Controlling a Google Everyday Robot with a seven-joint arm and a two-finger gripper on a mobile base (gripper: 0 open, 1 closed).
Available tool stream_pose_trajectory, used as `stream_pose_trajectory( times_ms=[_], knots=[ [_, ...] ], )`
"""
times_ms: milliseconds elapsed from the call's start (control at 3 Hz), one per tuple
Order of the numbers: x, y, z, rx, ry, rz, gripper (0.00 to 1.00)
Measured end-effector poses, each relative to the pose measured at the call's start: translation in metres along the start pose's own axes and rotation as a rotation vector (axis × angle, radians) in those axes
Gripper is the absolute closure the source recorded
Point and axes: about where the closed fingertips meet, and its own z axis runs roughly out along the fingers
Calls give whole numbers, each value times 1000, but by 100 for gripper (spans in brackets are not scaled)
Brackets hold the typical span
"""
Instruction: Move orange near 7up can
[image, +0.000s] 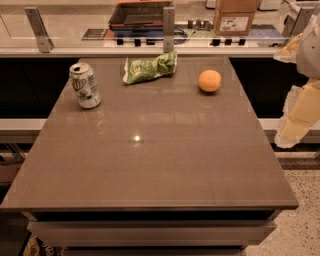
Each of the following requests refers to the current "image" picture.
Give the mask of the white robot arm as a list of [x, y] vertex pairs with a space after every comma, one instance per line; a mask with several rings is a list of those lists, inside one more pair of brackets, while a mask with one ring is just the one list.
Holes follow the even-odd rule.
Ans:
[[295, 63], [297, 71], [308, 78], [302, 87], [291, 87], [276, 129], [275, 144], [292, 148], [320, 120], [320, 14], [312, 15], [304, 31], [280, 49], [274, 59]]

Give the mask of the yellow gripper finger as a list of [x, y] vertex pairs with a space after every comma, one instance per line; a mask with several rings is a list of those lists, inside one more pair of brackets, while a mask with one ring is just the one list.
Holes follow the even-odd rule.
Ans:
[[300, 46], [301, 46], [302, 34], [291, 38], [289, 42], [279, 49], [273, 56], [274, 60], [283, 63], [301, 63]]
[[292, 86], [285, 100], [275, 144], [292, 148], [320, 120], [320, 80], [311, 80], [302, 87]]

